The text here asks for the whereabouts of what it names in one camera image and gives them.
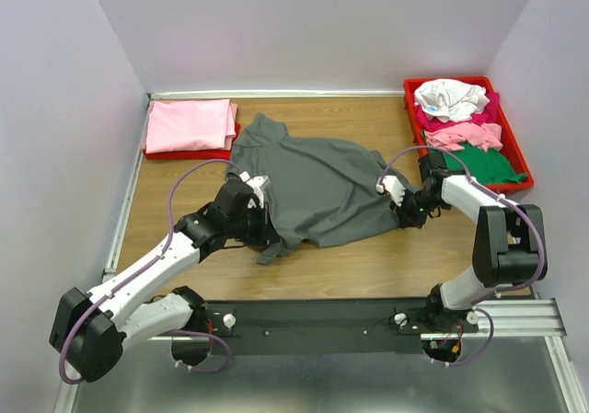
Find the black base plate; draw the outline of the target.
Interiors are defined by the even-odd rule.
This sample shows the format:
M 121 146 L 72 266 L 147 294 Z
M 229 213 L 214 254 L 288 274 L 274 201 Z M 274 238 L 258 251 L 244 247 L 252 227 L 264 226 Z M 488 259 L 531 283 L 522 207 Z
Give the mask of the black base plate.
M 217 300 L 190 328 L 212 332 L 235 356 L 419 354 L 436 338 L 451 350 L 477 323 L 467 311 L 430 315 L 423 298 Z

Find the folded pink t shirt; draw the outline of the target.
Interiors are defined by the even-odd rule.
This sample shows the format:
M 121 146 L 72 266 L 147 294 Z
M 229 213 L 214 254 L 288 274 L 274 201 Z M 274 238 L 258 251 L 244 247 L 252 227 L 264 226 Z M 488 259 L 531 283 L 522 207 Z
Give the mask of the folded pink t shirt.
M 214 100 L 154 101 L 148 114 L 147 155 L 231 149 L 237 137 L 237 104 Z

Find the light pink t shirt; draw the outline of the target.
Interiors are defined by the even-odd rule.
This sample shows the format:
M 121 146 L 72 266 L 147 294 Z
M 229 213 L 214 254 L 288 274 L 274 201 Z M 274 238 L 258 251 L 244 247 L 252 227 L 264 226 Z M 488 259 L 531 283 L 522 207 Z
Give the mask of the light pink t shirt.
M 496 123 L 481 125 L 471 122 L 461 122 L 441 130 L 424 131 L 425 141 L 432 147 L 448 151 L 460 151 L 464 143 L 478 147 L 484 152 L 490 149 L 500 151 L 502 144 L 502 127 Z

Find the folded red t shirt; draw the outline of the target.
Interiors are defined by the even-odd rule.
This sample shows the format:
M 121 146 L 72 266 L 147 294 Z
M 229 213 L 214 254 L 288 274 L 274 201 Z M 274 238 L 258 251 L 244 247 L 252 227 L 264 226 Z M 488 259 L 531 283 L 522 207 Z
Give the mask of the folded red t shirt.
M 233 143 L 235 142 L 236 138 L 240 134 L 241 125 L 236 122 L 235 123 L 235 131 L 236 135 L 230 139 L 229 141 L 229 149 L 209 149 L 209 150 L 199 150 L 199 151 L 172 151 L 172 152 L 162 152 L 162 153 L 153 153 L 148 154 L 145 149 L 143 149 L 143 155 L 148 160 L 211 160 L 211 159 L 223 159 L 229 160 L 231 155 L 231 148 Z

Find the grey t shirt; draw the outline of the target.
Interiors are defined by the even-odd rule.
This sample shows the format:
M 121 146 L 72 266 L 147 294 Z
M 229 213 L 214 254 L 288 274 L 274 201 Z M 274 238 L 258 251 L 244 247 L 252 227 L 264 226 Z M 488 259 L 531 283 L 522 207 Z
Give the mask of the grey t shirt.
M 387 163 L 358 143 L 294 137 L 284 123 L 259 113 L 240 131 L 230 159 L 229 173 L 241 167 L 271 181 L 267 200 L 280 240 L 260 254 L 260 265 L 290 255 L 304 241 L 336 247 L 400 227 L 389 199 L 376 191 Z

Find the green t shirt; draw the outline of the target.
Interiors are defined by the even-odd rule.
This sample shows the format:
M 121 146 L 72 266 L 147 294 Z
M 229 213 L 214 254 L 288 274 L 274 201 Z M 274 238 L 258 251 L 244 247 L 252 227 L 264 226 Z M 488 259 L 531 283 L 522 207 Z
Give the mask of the green t shirt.
M 517 172 L 509 160 L 495 149 L 487 152 L 464 143 L 461 150 L 453 151 L 468 168 L 470 174 L 484 185 L 502 183 L 522 183 L 527 180 L 527 174 Z

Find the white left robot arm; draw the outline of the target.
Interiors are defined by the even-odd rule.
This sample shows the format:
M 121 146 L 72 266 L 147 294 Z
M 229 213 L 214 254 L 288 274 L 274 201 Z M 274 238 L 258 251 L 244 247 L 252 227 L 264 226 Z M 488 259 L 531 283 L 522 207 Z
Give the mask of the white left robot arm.
M 50 334 L 63 381 L 95 382 L 125 351 L 160 334 L 212 339 L 207 303 L 191 288 L 177 288 L 154 302 L 148 298 L 230 239 L 261 247 L 278 241 L 265 198 L 270 183 L 266 176 L 247 173 L 230 178 L 212 202 L 173 223 L 170 233 L 127 270 L 86 293 L 77 288 L 65 293 Z

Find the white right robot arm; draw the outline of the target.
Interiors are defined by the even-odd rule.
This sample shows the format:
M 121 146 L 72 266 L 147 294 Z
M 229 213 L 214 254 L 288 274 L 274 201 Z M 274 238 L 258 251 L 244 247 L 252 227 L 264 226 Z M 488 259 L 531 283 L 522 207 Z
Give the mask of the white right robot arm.
M 412 191 L 385 173 L 379 194 L 402 228 L 421 228 L 443 210 L 455 208 L 475 225 L 471 264 L 451 281 L 434 286 L 424 306 L 396 312 L 399 331 L 443 332 L 461 321 L 474 323 L 475 306 L 494 295 L 541 281 L 548 271 L 542 211 L 518 204 L 480 184 L 466 169 L 450 170 L 441 155 L 419 160 L 422 188 Z

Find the white t shirt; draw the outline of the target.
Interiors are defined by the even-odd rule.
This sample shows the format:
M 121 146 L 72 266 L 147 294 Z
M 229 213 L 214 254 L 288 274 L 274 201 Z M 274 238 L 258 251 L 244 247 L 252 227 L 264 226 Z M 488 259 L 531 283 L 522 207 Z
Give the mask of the white t shirt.
M 455 79 L 434 79 L 414 91 L 414 99 L 428 120 L 459 123 L 485 110 L 491 100 L 483 86 Z

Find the magenta t shirt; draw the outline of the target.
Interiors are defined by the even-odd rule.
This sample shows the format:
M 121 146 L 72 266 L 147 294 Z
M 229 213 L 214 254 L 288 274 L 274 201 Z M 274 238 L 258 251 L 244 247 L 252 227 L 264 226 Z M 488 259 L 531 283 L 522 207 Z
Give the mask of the magenta t shirt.
M 473 114 L 469 120 L 464 120 L 464 123 L 473 123 L 480 126 L 483 123 L 495 123 L 497 121 L 500 95 L 495 92 L 490 92 L 487 94 L 487 98 L 490 101 L 484 110 L 481 113 Z M 418 123 L 421 125 L 422 129 L 427 132 L 436 132 L 457 125 L 457 122 L 455 121 L 442 122 L 435 117 L 428 116 L 422 110 L 422 107 L 418 102 L 414 103 L 414 110 Z

